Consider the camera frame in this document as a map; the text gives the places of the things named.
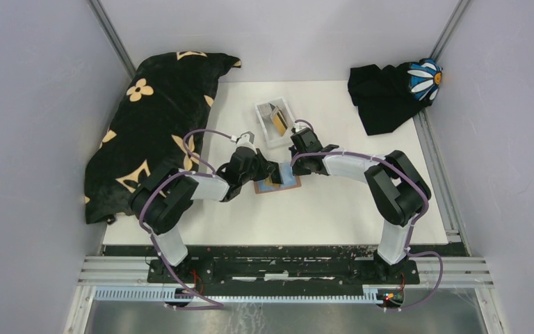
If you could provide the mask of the orange credit card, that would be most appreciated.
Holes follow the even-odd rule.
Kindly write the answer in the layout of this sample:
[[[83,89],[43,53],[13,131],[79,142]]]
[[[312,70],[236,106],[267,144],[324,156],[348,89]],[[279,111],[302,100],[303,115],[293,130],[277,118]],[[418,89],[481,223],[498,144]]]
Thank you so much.
[[[277,184],[277,183],[274,183],[272,181],[272,179],[269,177],[269,178],[266,178],[264,180],[261,180],[261,181],[258,181],[257,182],[257,187],[258,187],[258,190],[260,192],[263,192],[263,191],[276,191],[280,188],[280,185]]]

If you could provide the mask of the tan leather card holder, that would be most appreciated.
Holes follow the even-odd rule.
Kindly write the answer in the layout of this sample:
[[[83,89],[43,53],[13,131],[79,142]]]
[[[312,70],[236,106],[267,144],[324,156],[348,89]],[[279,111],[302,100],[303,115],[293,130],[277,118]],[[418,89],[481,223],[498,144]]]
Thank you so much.
[[[292,167],[289,161],[279,163],[279,165],[280,165],[280,172],[282,176],[282,184],[280,185],[280,188],[276,191],[284,191],[284,190],[299,188],[302,186],[300,177],[293,174],[293,170],[292,170]],[[276,192],[276,191],[260,192],[257,187],[257,182],[258,181],[254,183],[254,192],[256,194]]]

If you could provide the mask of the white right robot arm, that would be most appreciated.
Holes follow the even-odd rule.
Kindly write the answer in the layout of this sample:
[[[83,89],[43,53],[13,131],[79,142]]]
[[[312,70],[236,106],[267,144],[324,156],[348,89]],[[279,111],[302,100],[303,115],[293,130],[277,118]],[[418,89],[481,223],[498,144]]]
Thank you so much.
[[[412,226],[427,212],[432,197],[418,170],[400,150],[373,156],[349,152],[337,145],[323,146],[308,127],[293,130],[291,140],[295,175],[346,177],[368,185],[384,219],[374,254],[374,276],[383,284],[393,283],[402,274],[400,263],[408,257]]]

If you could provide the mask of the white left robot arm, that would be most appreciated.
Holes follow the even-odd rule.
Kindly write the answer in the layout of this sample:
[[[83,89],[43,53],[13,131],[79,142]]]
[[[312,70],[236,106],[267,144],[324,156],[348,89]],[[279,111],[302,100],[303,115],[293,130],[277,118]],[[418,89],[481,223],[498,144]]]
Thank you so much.
[[[185,260],[188,249],[177,227],[185,211],[195,200],[229,202],[248,182],[272,176],[281,180],[279,164],[267,160],[259,149],[235,149],[215,174],[180,170],[164,161],[138,186],[129,206],[165,262],[165,275],[182,283],[191,274],[191,264]]]

